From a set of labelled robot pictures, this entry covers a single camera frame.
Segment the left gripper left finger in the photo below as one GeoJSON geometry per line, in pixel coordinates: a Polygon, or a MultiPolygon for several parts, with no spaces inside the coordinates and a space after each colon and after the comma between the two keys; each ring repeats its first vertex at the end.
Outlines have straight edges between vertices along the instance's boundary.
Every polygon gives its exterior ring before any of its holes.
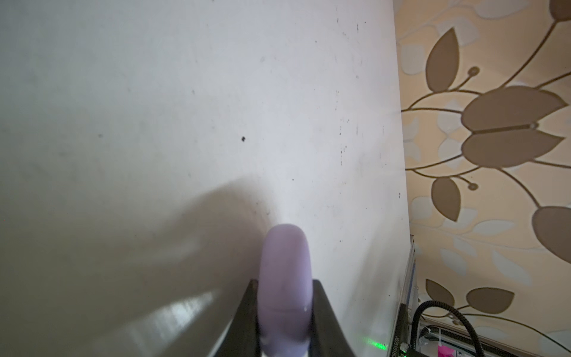
{"type": "Polygon", "coordinates": [[[250,280],[215,357],[260,356],[257,288],[258,281],[250,280]]]}

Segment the purple earbud charging case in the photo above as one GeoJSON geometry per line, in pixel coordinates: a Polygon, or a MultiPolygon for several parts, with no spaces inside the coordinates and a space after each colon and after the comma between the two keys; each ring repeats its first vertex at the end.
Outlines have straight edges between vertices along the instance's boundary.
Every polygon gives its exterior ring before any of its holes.
{"type": "Polygon", "coordinates": [[[312,301],[312,265],[305,233],[292,224],[271,228],[263,243],[257,290],[264,354],[306,354],[312,301]]]}

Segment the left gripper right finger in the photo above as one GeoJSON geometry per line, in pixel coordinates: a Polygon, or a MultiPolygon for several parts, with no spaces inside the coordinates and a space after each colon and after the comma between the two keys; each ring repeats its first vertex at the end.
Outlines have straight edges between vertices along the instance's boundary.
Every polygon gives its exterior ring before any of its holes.
{"type": "Polygon", "coordinates": [[[319,280],[313,280],[310,356],[355,357],[319,280]]]}

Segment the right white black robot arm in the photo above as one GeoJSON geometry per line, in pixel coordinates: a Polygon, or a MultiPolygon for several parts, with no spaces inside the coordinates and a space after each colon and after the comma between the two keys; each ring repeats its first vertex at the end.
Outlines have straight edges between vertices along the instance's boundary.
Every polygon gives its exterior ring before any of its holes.
{"type": "Polygon", "coordinates": [[[420,342],[422,339],[429,340],[430,337],[433,339],[438,337],[439,342],[444,338],[447,347],[453,349],[455,353],[461,352],[463,356],[486,355],[483,342],[475,328],[458,309],[441,301],[428,300],[421,303],[414,311],[405,303],[400,303],[388,356],[428,356],[420,351],[420,342]],[[435,324],[422,325],[424,313],[431,308],[444,309],[460,323],[465,333],[458,333],[435,324]]]}

